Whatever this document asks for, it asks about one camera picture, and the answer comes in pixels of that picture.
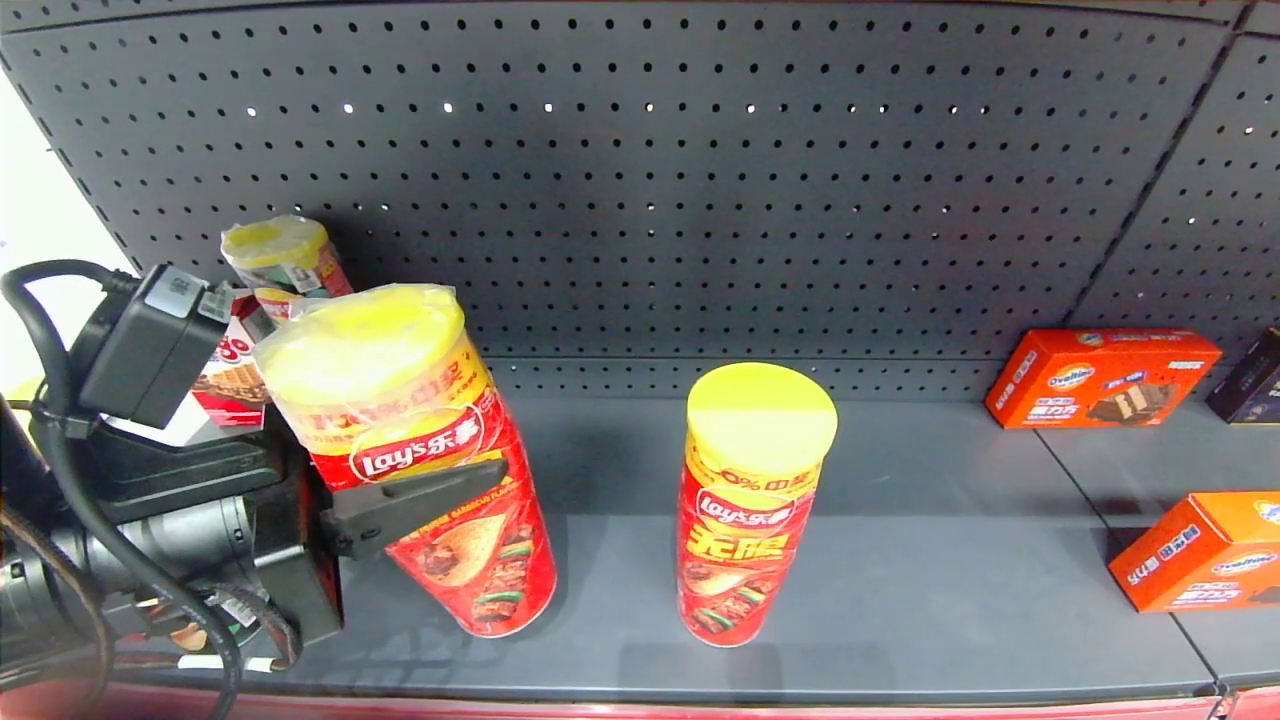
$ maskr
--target chocolate wafer image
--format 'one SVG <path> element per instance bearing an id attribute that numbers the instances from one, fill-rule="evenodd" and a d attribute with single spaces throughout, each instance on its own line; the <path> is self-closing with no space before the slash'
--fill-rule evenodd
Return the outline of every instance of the chocolate wafer image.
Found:
<path id="1" fill-rule="evenodd" d="M 257 374 L 253 365 L 237 365 L 211 375 L 202 374 L 196 378 L 191 389 L 251 405 L 264 405 L 268 401 L 262 375 Z"/>
<path id="2" fill-rule="evenodd" d="M 1270 587 L 1265 591 L 1258 591 L 1257 594 L 1249 598 L 1249 602 L 1261 602 L 1266 605 L 1280 605 L 1280 585 Z"/>
<path id="3" fill-rule="evenodd" d="M 1174 383 L 1137 383 L 1119 395 L 1096 402 L 1089 409 L 1089 418 L 1101 423 L 1138 425 L 1164 410 L 1176 393 L 1178 386 Z"/>

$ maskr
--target pegboard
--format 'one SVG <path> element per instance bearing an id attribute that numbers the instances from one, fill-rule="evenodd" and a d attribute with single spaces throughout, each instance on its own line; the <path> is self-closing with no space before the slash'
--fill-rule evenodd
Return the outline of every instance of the pegboard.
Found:
<path id="1" fill-rule="evenodd" d="M 237 0 L 237 6 L 289 5 L 314 0 Z M 348 0 L 349 4 L 364 0 Z M 1174 15 L 1211 22 L 1231 22 L 1239 0 L 1036 0 L 1044 5 L 1107 9 L 1120 13 Z M 5 0 L 0 3 L 0 29 L 18 32 L 68 24 L 120 20 L 155 14 L 191 13 L 209 9 L 207 0 Z"/>
<path id="2" fill-rule="evenodd" d="M 1004 363 L 995 360 L 792 360 L 759 357 L 804 373 L 836 400 L 979 401 Z M 504 389 L 554 397 L 686 397 L 714 359 L 545 357 L 492 361 Z"/>
<path id="3" fill-rule="evenodd" d="M 998 360 L 1074 305 L 1226 32 L 969 4 L 305 4 L 4 53 L 143 266 L 230 277 L 220 229 L 301 211 L 357 284 L 458 286 L 497 356 Z"/>
<path id="4" fill-rule="evenodd" d="M 1280 0 L 1261 0 L 1253 6 L 1245 32 L 1280 36 Z"/>
<path id="5" fill-rule="evenodd" d="M 1185 325 L 1228 361 L 1280 324 L 1280 41 L 1236 41 L 1073 323 Z"/>

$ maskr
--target ovaltine box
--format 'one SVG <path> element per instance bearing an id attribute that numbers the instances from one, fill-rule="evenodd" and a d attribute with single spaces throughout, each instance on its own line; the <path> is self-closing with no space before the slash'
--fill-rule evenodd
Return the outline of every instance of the ovaltine box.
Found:
<path id="1" fill-rule="evenodd" d="M 209 416 L 224 428 L 261 427 L 270 402 L 253 363 L 253 346 L 275 327 L 248 290 L 234 291 L 227 334 L 191 387 Z"/>
<path id="2" fill-rule="evenodd" d="M 1192 493 L 1111 574 L 1138 612 L 1280 607 L 1280 491 Z"/>
<path id="3" fill-rule="evenodd" d="M 1158 425 L 1221 355 L 1192 331 L 1029 331 L 987 409 L 1006 428 Z"/>

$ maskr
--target black cable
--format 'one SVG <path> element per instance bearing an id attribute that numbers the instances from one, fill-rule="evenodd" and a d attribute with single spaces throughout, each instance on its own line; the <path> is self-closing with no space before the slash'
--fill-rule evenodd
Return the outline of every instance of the black cable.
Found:
<path id="1" fill-rule="evenodd" d="M 49 313 L 27 290 L 27 283 L 58 275 L 81 275 L 97 281 L 104 288 L 113 290 L 125 287 L 122 284 L 122 277 L 129 281 L 133 278 L 124 273 L 113 273 L 101 265 L 84 260 L 46 260 L 14 268 L 0 279 L 0 291 L 18 313 L 22 324 L 27 327 L 31 343 L 36 346 L 36 354 L 40 355 L 40 364 L 45 369 L 45 380 L 49 383 L 46 404 L 55 414 L 63 415 L 74 401 L 70 397 L 74 389 L 72 388 L 70 360 L 67 357 L 67 348 L 63 347 L 61 338 L 58 337 L 54 322 L 49 319 Z"/>
<path id="2" fill-rule="evenodd" d="M 26 283 L 67 274 L 97 281 L 108 292 L 132 292 L 137 287 L 137 281 L 124 273 L 113 273 L 101 265 L 82 260 L 33 263 L 10 270 L 0 278 L 0 291 L 4 292 L 5 300 L 13 305 L 23 325 L 27 327 L 27 333 L 45 366 L 49 400 L 37 397 L 32 410 L 33 416 L 47 425 L 50 430 L 46 461 L 54 470 L 54 477 L 58 479 L 58 486 L 61 488 L 67 503 L 79 518 L 84 529 L 97 538 L 102 547 L 128 568 L 134 577 L 151 585 L 163 600 L 180 609 L 209 634 L 209 639 L 223 664 L 223 684 L 209 716 L 220 720 L 230 712 L 241 687 L 243 667 L 236 637 L 232 635 L 221 618 L 183 587 L 177 578 L 129 542 L 108 519 L 87 489 L 70 443 L 64 434 L 65 416 L 74 407 L 76 400 L 76 388 L 72 387 L 70 380 L 70 360 L 67 348 L 58 337 L 58 331 L 49 319 L 49 313 L 26 288 Z"/>
<path id="3" fill-rule="evenodd" d="M 210 583 L 197 585 L 200 591 L 220 592 L 236 601 L 239 601 L 250 614 L 262 624 L 262 629 L 280 651 L 280 657 L 271 661 L 271 670 L 275 673 L 293 667 L 302 655 L 302 634 L 293 626 L 279 610 L 269 601 L 262 600 L 257 593 L 241 585 L 230 583 Z"/>
<path id="4" fill-rule="evenodd" d="M 102 603 L 97 597 L 97 592 L 93 584 L 84 578 L 84 574 L 76 568 L 76 564 L 67 557 L 61 548 L 54 544 L 54 541 L 49 536 L 36 529 L 26 516 L 8 503 L 0 503 L 0 525 L 13 534 L 14 538 L 36 551 L 36 555 L 70 588 L 72 594 L 79 600 L 84 607 L 84 612 L 88 614 L 90 625 L 93 628 L 93 650 L 97 657 L 93 685 L 82 703 L 83 715 L 88 715 L 88 710 L 97 703 L 99 698 L 102 697 L 102 691 L 106 689 L 106 679 L 111 673 L 115 651 L 115 642 L 111 638 L 110 630 L 108 630 L 106 618 L 102 616 Z"/>

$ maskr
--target yellow cap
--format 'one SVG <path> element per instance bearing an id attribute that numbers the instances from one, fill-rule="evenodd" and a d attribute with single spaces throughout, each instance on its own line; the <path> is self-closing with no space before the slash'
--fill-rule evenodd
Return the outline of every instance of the yellow cap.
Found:
<path id="1" fill-rule="evenodd" d="M 805 375 L 739 363 L 703 375 L 689 392 L 689 432 L 704 461 L 760 477 L 822 462 L 836 438 L 836 405 Z"/>
<path id="2" fill-rule="evenodd" d="M 365 402 L 439 363 L 462 334 L 453 290 L 388 284 L 323 300 L 253 348 L 280 404 Z"/>
<path id="3" fill-rule="evenodd" d="M 320 223 L 298 215 L 234 225 L 223 232 L 223 255 L 237 268 L 257 269 L 289 263 L 311 269 L 329 242 Z"/>

